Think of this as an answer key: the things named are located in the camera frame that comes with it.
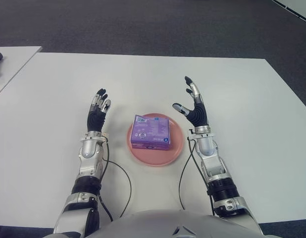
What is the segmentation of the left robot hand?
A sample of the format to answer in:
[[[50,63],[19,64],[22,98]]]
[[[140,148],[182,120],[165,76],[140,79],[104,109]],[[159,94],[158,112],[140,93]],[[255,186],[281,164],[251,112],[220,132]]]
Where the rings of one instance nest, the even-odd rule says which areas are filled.
[[[87,117],[87,130],[101,132],[106,114],[111,107],[111,100],[105,89],[100,89],[94,96]]]

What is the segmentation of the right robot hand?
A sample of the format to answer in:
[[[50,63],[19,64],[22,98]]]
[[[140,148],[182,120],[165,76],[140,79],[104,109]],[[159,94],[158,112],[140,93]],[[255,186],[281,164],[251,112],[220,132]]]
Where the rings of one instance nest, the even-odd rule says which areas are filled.
[[[198,87],[188,76],[185,76],[185,81],[189,86],[189,88],[186,89],[186,92],[194,101],[194,109],[189,110],[179,103],[173,103],[172,107],[179,113],[183,114],[194,127],[208,126],[206,109]]]

